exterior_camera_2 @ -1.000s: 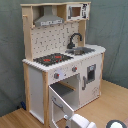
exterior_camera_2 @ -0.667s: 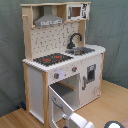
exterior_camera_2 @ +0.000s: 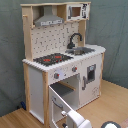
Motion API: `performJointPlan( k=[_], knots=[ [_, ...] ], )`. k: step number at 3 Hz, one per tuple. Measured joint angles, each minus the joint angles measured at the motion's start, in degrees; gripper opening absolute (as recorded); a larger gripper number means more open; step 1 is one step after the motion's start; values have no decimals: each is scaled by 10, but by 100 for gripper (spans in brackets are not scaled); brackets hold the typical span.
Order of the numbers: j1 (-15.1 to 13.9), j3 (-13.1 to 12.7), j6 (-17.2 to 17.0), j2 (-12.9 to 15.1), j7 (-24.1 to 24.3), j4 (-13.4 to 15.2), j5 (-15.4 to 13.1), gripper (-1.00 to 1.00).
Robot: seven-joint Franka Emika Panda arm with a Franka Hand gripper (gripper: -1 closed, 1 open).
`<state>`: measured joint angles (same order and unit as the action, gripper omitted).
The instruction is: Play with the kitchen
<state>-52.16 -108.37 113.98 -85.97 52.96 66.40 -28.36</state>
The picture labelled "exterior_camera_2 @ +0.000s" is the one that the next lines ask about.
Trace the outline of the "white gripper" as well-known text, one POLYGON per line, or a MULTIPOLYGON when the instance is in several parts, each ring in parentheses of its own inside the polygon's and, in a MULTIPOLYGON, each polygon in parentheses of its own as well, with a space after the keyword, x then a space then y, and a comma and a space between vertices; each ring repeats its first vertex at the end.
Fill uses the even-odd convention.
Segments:
POLYGON ((66 117, 66 122, 62 124, 64 128, 92 128, 91 122, 74 110, 62 111, 61 114, 66 117))

